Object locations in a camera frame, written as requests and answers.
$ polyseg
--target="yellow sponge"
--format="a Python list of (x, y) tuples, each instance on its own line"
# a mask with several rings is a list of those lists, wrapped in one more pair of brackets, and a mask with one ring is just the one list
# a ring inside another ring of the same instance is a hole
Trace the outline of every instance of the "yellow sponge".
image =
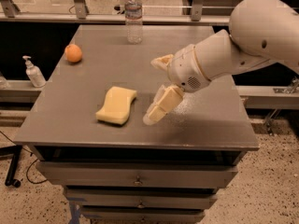
[(137, 91), (112, 87), (107, 92), (103, 107), (95, 113), (98, 120), (122, 125), (129, 119), (131, 102)]

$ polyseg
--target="white robotic arm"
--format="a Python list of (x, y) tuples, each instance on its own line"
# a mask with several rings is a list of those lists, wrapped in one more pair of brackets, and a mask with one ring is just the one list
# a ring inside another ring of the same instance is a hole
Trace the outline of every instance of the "white robotic arm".
[(225, 30), (151, 64), (173, 83), (162, 86), (143, 120), (152, 125), (176, 108), (184, 92), (199, 91), (226, 74), (236, 75), (281, 63), (299, 74), (299, 16), (279, 0), (244, 0)]

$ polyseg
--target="speckled floor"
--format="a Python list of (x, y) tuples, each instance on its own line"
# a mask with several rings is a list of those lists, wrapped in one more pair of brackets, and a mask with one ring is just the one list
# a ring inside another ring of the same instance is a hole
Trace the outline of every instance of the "speckled floor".
[[(238, 175), (226, 189), (219, 191), (219, 199), (206, 211), (201, 224), (299, 224), (299, 140), (295, 134), (298, 127), (293, 128), (287, 119), (278, 118), (273, 122), (275, 135), (270, 136), (262, 119), (250, 121), (260, 150), (248, 153), (238, 164)], [(16, 126), (16, 123), (3, 126), (0, 122), (0, 131), (13, 139), (19, 129)], [(10, 145), (0, 135), (0, 147)], [(18, 189), (4, 185), (10, 160), (0, 160), (1, 224), (69, 222), (69, 206), (61, 187), (49, 182), (38, 185), (28, 182), (26, 171), (35, 159), (30, 153), (21, 152), (16, 173), (21, 181)], [(44, 179), (34, 166), (29, 178), (35, 182)], [(79, 222), (90, 223), (90, 220), (81, 217)]]

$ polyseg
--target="lotion bottle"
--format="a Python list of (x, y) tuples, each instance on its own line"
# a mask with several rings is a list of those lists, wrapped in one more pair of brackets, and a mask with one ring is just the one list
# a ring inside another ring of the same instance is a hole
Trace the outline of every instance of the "lotion bottle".
[(46, 84), (46, 79), (44, 78), (40, 69), (31, 63), (29, 60), (31, 59), (30, 56), (23, 56), (22, 58), (26, 61), (26, 74), (30, 78), (32, 84), (35, 87), (43, 87)]

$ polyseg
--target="orange fruit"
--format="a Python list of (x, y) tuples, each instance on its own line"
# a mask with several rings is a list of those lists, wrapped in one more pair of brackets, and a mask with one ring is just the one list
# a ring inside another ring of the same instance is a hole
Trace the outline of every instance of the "orange fruit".
[(82, 59), (82, 50), (75, 44), (70, 44), (64, 49), (66, 59), (71, 63), (78, 63)]

